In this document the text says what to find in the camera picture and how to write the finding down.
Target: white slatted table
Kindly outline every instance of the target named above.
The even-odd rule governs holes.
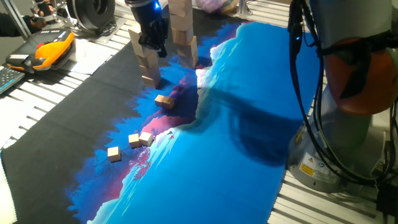
[[[249,1],[251,16],[241,16],[245,19],[264,22],[275,26],[287,27],[289,5],[271,1]],[[93,49],[101,49],[110,55],[116,54],[129,42],[128,28],[132,26],[134,17],[128,8],[116,6],[116,17],[127,19],[119,32],[107,44],[91,43]],[[28,79],[12,88],[2,98],[22,100],[34,106],[34,110],[20,123],[18,131],[7,142],[6,147],[14,144],[48,111],[60,103],[75,88],[81,85],[89,75],[75,72],[40,75],[46,82]],[[280,192],[268,219],[270,224],[284,223],[393,223],[388,217],[383,220],[382,214],[376,212],[376,195],[373,188],[364,188],[359,196],[347,194],[324,194],[313,191],[297,181],[289,171],[286,171]]]

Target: wooden block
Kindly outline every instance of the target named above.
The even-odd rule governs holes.
[[[170,14],[186,16],[190,11],[192,11],[192,1],[169,0]]]
[[[174,106],[174,99],[168,96],[157,95],[155,105],[171,110]]]
[[[138,22],[135,22],[129,28],[130,39],[132,43],[138,43],[139,38],[142,36],[141,25]]]
[[[145,86],[148,86],[148,87],[151,87],[151,88],[157,88],[160,85],[160,83],[162,82],[162,79],[153,80],[151,78],[143,76],[142,77],[142,81],[144,82]]]
[[[177,44],[177,54],[179,56],[192,57],[198,51],[197,37],[193,36],[187,45]]]
[[[146,68],[146,67],[143,67],[142,65],[140,65],[139,69],[141,70],[142,76],[151,78],[153,80],[160,79],[160,70],[157,65],[153,66],[152,68]]]
[[[193,38],[193,26],[187,30],[172,29],[172,36],[175,44],[189,44]]]
[[[155,99],[155,105],[159,106],[159,107],[162,107],[162,103],[164,101],[164,98],[165,98],[165,96],[157,95],[156,99]]]
[[[185,16],[170,14],[172,29],[187,30],[193,24],[192,10]]]
[[[138,43],[131,42],[131,44],[132,48],[134,49],[134,53],[141,57],[148,57],[150,54],[156,52],[155,50],[151,50]]]
[[[141,57],[140,55],[136,56],[138,59],[138,64],[146,68],[152,68],[159,63],[157,60],[157,52],[152,52],[146,57]]]
[[[112,147],[108,149],[108,159],[111,162],[117,162],[122,159],[119,147]]]
[[[139,136],[139,141],[144,146],[150,146],[153,139],[154,136],[152,135],[152,133],[142,132],[141,135]]]
[[[180,56],[181,67],[185,68],[195,68],[198,63],[198,51],[193,53],[190,57]]]
[[[166,96],[163,99],[162,107],[165,108],[165,109],[171,110],[173,108],[173,106],[174,106],[174,99],[171,98],[171,97]]]
[[[139,134],[130,134],[129,135],[129,144],[130,147],[137,148],[141,147],[141,142],[139,142]]]

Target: stacked wooden blocks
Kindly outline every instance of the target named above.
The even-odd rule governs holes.
[[[136,53],[136,57],[138,59],[144,85],[151,88],[157,88],[162,82],[157,52],[138,43],[138,40],[142,35],[141,27],[138,23],[135,23],[129,29],[129,33],[134,53]]]
[[[169,0],[173,42],[182,67],[195,68],[198,63],[197,37],[193,35],[191,0]]]
[[[157,95],[155,99],[155,105],[171,110],[174,106],[174,99],[168,96]]]

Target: white paper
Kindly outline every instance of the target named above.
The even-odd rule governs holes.
[[[0,100],[0,149],[11,138],[12,134],[19,128],[33,106],[23,101],[12,98],[3,98]]]
[[[15,212],[14,201],[12,200],[12,195],[8,182],[6,179],[6,174],[2,167],[2,162],[0,159],[0,223],[1,224],[11,224],[17,221],[17,215]]]
[[[109,54],[92,55],[87,52],[86,58],[79,62],[68,60],[61,66],[61,70],[70,72],[77,72],[81,74],[92,75],[106,60],[110,57]]]

